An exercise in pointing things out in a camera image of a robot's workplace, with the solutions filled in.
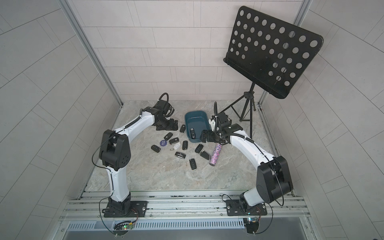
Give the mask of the black Bentley key fob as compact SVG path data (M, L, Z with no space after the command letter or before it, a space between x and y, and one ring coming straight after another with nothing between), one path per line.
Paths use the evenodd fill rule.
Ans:
M186 154L181 153L181 152L176 152L175 156L178 157L178 158L181 158L181 159L185 159L186 158Z

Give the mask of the black key bottom front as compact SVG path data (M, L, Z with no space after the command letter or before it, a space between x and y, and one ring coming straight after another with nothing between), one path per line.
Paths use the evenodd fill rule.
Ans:
M192 170L196 170L197 169L197 164L196 164L195 159L190 159L189 163L190 163L190 167L191 167Z

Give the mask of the right circuit board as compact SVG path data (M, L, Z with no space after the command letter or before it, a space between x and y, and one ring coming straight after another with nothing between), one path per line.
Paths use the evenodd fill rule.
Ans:
M260 223L258 218L243 218L244 226L247 234L257 234Z

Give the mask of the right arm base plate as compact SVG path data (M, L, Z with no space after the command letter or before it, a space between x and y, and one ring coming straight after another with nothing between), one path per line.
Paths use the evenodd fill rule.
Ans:
M249 206L245 200L224 200L228 216L266 216L267 209L264 203Z

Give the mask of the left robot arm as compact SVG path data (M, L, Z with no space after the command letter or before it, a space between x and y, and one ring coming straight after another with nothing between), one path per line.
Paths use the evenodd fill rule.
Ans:
M153 107L140 110L138 117L123 127L103 133L99 159L109 174L111 195L108 208L127 215L131 210L131 193L127 185L126 166L131 160L130 143L143 130L155 126L157 131L176 131L178 123L171 118L175 109L169 103L169 94L163 93Z

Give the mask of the black flip key far left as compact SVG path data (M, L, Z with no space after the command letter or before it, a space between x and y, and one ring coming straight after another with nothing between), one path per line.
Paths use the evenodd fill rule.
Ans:
M152 149L154 152L156 152L156 153L159 153L159 152L161 151L161 148L158 147L158 146L156 146L156 145L152 145L152 146L151 146L151 149Z

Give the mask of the teal plastic storage box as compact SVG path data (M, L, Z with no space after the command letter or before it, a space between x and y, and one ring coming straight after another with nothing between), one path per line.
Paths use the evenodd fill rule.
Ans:
M185 114L185 124L188 139L191 143L200 143L203 130L211 130L207 113L204 111L192 111ZM194 129L195 138L192 138L191 129Z

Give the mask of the aluminium rail frame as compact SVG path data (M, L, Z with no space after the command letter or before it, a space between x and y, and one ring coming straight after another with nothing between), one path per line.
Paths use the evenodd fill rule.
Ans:
M314 223L302 197L292 193L265 204L266 216L228 216L224 200L239 200L240 191L134 191L132 201L147 201L142 218L105 218L107 192L86 192L69 200L52 234L53 240L317 240ZM258 218L257 234L247 234L243 218ZM114 225L132 221L123 236Z

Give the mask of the black VW key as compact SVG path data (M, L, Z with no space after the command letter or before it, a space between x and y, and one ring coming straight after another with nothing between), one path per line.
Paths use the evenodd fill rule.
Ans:
M171 145L173 145L173 144L178 143L179 141L180 141L179 138L173 138L173 139L170 139L170 140L169 140L169 143L170 143Z
M173 136L173 133L167 133L167 134L164 136L164 140L168 141L172 136Z

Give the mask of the left circuit board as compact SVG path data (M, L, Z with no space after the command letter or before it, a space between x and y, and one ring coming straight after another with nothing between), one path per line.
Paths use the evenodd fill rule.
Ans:
M125 235L129 230L134 227L135 223L132 221L123 221L114 225L114 234L117 236Z

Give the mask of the purple small blind chip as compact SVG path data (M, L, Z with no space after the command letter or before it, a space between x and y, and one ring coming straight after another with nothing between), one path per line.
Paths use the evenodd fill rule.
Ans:
M167 145L167 141L166 140L161 140L160 141L160 146L162 146L162 147L164 147L164 146L166 146Z

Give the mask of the black perforated music stand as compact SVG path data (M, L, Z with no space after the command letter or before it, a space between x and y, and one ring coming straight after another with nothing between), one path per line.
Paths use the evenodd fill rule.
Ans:
M238 117L252 122L254 88L285 99L323 45L322 36L246 6L239 8L224 62L252 82Z

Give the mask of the circuit board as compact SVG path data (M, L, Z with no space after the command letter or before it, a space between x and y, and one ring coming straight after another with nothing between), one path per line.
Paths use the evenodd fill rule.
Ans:
M244 226L247 234L257 234L260 223L258 218L243 218Z
M135 223L132 221L123 221L114 225L114 234L117 236L125 235L129 230L134 227Z

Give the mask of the black silver-edged key fob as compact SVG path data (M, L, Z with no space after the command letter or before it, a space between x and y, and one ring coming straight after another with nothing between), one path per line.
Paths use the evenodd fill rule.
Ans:
M202 158L208 160L208 161L211 159L210 154L208 154L206 151L201 151L200 156L201 156Z

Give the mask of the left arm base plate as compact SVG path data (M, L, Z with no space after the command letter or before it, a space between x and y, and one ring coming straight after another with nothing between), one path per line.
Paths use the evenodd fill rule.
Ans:
M102 210L102 214L105 218L142 218L146 214L147 207L147 201L128 201L124 203L112 201Z

